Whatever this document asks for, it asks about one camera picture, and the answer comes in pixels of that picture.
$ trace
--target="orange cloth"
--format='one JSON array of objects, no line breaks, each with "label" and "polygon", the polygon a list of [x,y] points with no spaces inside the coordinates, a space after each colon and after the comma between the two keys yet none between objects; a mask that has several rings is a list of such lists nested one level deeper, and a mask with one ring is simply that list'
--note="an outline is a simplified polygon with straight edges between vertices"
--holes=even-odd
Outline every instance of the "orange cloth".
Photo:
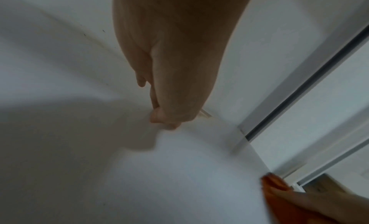
[{"label": "orange cloth", "polygon": [[330,220],[327,217],[309,210],[302,209],[288,201],[277,197],[271,191],[271,187],[282,191],[292,189],[278,176],[270,173],[261,178],[263,193],[270,210],[280,224],[307,224],[310,219]]}]

